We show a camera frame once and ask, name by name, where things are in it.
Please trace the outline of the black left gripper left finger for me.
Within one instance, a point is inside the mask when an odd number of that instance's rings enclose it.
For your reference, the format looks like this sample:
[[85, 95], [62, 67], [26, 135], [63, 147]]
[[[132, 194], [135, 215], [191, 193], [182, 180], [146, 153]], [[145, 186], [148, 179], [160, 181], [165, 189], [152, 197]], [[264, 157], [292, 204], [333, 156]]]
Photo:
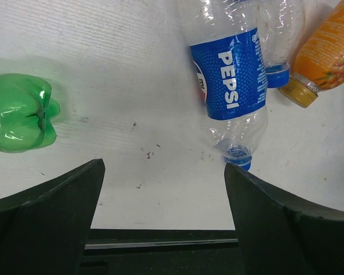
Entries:
[[94, 159], [0, 199], [0, 274], [77, 274], [104, 174]]

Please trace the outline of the orange juice bottle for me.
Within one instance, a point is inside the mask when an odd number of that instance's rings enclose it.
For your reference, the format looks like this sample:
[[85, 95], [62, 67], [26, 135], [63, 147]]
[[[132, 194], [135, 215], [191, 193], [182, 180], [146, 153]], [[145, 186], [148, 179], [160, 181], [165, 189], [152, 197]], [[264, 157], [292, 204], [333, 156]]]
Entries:
[[279, 91], [292, 102], [307, 108], [318, 93], [344, 84], [344, 1], [298, 51], [292, 75]]

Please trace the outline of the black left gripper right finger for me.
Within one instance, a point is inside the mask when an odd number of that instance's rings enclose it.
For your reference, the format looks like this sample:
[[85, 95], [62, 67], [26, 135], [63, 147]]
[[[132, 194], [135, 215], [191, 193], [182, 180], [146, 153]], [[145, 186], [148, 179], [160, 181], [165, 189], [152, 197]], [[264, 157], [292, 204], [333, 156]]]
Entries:
[[224, 178], [246, 274], [344, 274], [344, 211], [232, 163]]

